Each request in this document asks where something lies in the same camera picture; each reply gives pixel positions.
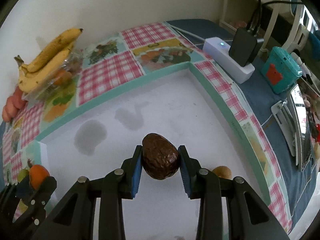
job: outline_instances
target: white wall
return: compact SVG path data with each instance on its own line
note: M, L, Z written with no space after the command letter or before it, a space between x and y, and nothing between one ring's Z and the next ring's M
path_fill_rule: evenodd
M0 29L0 108L18 78L13 57L29 63L52 38L72 26L84 29L78 47L155 21L217 21L223 0L19 0Z

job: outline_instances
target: bunch of bananas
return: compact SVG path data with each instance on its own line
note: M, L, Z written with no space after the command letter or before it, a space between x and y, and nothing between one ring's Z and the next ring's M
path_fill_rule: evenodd
M25 64L18 55L14 59L19 66L18 86L21 91L29 93L50 78L59 75L59 67L68 58L74 41L82 29L71 28L52 40L40 54L29 64Z

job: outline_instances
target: screw head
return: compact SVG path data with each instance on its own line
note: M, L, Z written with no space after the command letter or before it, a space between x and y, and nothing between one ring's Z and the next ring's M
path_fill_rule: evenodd
M235 181L236 181L236 183L244 183L244 178L242 178L242 177L240 177L240 176L237 176L237 177L235 177Z
M115 170L115 174L116 175L122 175L124 173L124 170L123 169L116 169Z
M78 182L79 183L85 183L87 181L87 177L86 176L80 176L79 178L78 178Z
M201 168L201 169L199 169L199 173L201 175L207 175L209 173L209 171L207 169Z

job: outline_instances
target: teal box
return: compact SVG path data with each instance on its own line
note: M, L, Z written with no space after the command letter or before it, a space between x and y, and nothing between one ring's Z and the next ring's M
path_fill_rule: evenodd
M261 74L273 92L280 94L288 90L302 76L302 71L286 50L273 47L267 62L261 69Z

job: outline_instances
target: power strip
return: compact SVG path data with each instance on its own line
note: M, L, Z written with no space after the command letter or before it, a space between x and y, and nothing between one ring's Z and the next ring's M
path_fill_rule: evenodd
M241 67L229 56L230 45L218 37L208 38L204 42L203 51L208 53L236 82L247 81L255 68L252 64Z

